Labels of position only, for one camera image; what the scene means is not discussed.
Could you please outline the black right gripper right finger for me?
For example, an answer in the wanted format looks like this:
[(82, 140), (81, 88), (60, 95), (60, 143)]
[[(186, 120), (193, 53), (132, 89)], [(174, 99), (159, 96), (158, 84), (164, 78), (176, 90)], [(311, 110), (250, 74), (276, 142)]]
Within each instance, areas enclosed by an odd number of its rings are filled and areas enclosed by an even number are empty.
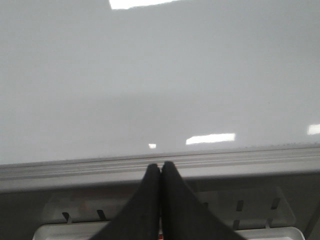
[(242, 240), (201, 203), (173, 162), (161, 170), (161, 221), (165, 240)]

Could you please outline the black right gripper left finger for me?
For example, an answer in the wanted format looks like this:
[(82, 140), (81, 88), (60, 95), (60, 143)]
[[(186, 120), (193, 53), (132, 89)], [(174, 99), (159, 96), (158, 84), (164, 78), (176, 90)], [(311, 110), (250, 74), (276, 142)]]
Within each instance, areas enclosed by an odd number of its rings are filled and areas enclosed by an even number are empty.
[(160, 176), (159, 167), (150, 164), (132, 198), (94, 238), (157, 240), (160, 225)]

